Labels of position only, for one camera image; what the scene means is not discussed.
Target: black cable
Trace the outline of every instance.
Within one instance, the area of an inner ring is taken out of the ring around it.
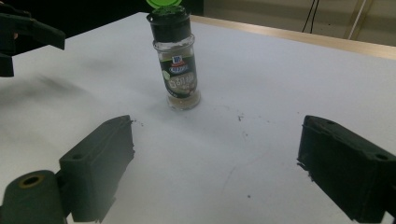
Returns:
[[[317,1],[317,6],[315,7],[314,16],[312,17],[312,21],[311,21],[311,33],[310,33],[310,34],[312,34],[312,29],[314,29],[314,20],[315,20],[315,15],[317,15],[318,5],[319,5],[319,0]]]
[[[311,5],[311,8],[309,9],[308,16],[306,17],[305,25],[304,25],[304,28],[303,28],[302,32],[304,32],[306,24],[308,23],[309,17],[311,16],[311,11],[312,11],[312,8],[314,8],[315,1],[316,0],[312,1],[312,5]]]

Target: round hole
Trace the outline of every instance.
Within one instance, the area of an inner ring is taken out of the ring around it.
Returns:
[[[388,157],[387,156],[384,156],[384,155],[381,155],[381,154],[376,154],[375,155],[378,159],[380,159],[381,161],[387,161],[388,160]]]
[[[25,179],[24,181],[23,181],[23,185],[33,185],[34,183],[36,183],[38,180],[39,180],[40,178],[38,178],[38,176],[32,176],[32,177],[29,177],[29,178],[27,178],[27,179]]]
[[[81,154],[76,154],[72,158],[73,158],[73,160],[79,160],[79,159],[82,158],[82,155]]]
[[[43,180],[44,180],[43,175],[30,175],[22,179],[19,183],[19,186],[21,189],[29,189],[38,185]]]

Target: green cap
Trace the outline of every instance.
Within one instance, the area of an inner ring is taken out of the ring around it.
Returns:
[[[147,0],[148,4],[154,8],[167,7],[167,6],[178,6],[181,0]]]
[[[157,8],[147,19],[155,41],[177,42],[191,35],[190,12],[183,6]]]

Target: spice jar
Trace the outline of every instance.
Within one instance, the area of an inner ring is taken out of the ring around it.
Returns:
[[[190,13],[182,6],[159,7],[147,16],[158,52],[168,104],[176,110],[198,105],[197,73]]]

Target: white paper surface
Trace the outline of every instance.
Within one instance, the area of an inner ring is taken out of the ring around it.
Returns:
[[[396,153],[395,61],[193,23],[202,101],[175,112],[145,17],[14,57],[16,76],[0,80],[0,192],[58,171],[129,114],[135,158],[106,224],[352,223],[297,166],[301,125],[332,119]]]

